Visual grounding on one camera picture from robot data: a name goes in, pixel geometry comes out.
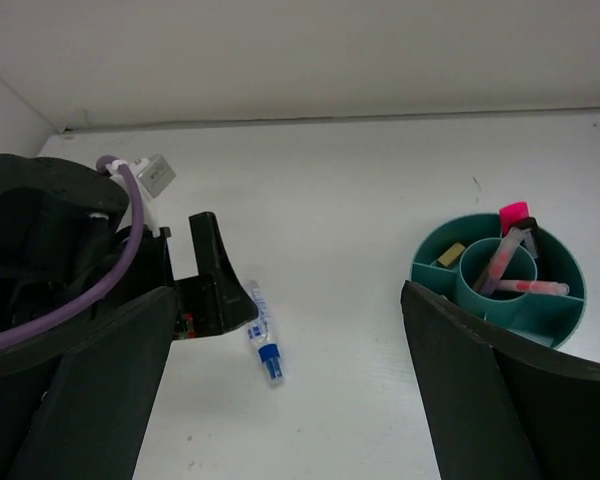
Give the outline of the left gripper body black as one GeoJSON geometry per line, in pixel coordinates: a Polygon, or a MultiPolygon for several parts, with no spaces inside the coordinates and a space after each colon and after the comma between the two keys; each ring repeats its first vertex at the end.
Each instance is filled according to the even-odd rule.
{"type": "Polygon", "coordinates": [[[56,157],[0,154],[0,354],[69,319],[174,284],[168,229],[144,224],[134,175],[56,157]]]}

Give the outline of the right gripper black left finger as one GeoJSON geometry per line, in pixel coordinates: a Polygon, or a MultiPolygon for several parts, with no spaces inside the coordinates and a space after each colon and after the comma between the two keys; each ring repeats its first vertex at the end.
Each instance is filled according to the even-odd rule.
{"type": "Polygon", "coordinates": [[[178,304],[157,288],[0,355],[0,479],[130,479],[178,304]]]}

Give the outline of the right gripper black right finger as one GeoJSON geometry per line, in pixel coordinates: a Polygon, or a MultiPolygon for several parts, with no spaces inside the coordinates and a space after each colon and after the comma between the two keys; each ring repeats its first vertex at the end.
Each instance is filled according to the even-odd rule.
{"type": "Polygon", "coordinates": [[[404,329],[443,479],[600,479],[600,363],[407,281],[404,329]]]}

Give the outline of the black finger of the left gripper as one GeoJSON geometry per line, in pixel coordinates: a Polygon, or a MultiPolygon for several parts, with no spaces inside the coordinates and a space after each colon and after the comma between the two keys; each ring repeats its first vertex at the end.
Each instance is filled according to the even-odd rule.
{"type": "Polygon", "coordinates": [[[189,225],[198,274],[175,282],[180,307],[176,340],[224,335],[258,317],[229,260],[215,214],[193,215],[189,225]]]}

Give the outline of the clear glue bottle blue cap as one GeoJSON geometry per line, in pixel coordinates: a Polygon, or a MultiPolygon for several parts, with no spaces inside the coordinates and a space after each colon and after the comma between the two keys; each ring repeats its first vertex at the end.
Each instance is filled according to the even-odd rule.
{"type": "Polygon", "coordinates": [[[257,317],[247,324],[247,336],[269,385],[275,387],[284,382],[284,372],[272,317],[258,282],[248,280],[245,289],[257,307],[257,317]]]}

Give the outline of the purple pastel pen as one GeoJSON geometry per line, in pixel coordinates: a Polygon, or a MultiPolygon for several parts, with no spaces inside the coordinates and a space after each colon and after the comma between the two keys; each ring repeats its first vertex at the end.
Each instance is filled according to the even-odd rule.
{"type": "Polygon", "coordinates": [[[516,227],[512,227],[502,238],[485,270],[474,285],[474,290],[477,293],[490,296],[495,291],[523,239],[523,231],[516,227]]]}

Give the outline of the small yellow eraser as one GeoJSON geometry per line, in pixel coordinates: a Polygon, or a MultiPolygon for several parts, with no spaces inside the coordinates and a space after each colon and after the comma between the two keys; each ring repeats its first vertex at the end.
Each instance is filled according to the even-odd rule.
{"type": "Polygon", "coordinates": [[[437,258],[436,262],[444,268],[451,268],[459,261],[465,250],[466,247],[463,244],[456,242],[448,247],[437,258]]]}

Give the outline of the blue cap black highlighter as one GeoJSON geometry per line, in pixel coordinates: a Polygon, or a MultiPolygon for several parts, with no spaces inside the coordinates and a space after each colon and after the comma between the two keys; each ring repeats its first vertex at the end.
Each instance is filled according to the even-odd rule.
{"type": "Polygon", "coordinates": [[[519,220],[514,227],[523,233],[523,243],[534,260],[541,258],[541,242],[538,237],[538,224],[534,217],[519,220]]]}

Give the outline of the pink red pen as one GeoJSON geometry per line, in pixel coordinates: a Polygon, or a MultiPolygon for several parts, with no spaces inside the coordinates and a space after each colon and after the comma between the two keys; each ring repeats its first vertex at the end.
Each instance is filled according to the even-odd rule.
{"type": "Polygon", "coordinates": [[[498,291],[530,293],[549,296],[567,296],[570,288],[565,283],[542,280],[500,280],[496,289],[498,291]]]}

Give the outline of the pink cap black highlighter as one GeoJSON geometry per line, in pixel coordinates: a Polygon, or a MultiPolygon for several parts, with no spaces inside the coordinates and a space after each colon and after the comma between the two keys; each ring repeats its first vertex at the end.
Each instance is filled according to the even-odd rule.
{"type": "Polygon", "coordinates": [[[499,210],[502,234],[506,235],[514,224],[527,217],[529,217],[529,207],[524,201],[515,202],[502,207],[499,210]]]}

